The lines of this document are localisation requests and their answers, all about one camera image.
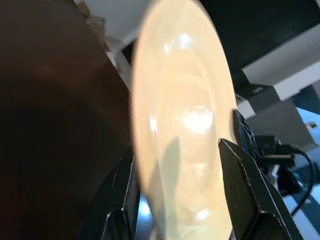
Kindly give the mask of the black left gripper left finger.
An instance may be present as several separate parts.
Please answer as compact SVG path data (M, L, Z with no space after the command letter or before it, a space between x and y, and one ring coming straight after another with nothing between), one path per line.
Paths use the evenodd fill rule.
M140 202L138 170L131 147L99 186L81 230L83 240L133 240Z

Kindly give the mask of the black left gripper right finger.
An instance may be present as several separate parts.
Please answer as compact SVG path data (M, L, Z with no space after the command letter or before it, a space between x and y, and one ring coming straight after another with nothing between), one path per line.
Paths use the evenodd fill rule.
M255 160L235 143L218 143L224 192L237 240L300 240L281 195Z

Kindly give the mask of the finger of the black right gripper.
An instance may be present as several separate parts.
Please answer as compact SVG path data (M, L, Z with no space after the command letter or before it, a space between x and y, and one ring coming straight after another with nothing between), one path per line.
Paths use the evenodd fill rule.
M246 151L255 162L257 162L258 147L256 138L251 128L249 127L243 115L237 109L232 111L232 118L233 132L237 145Z

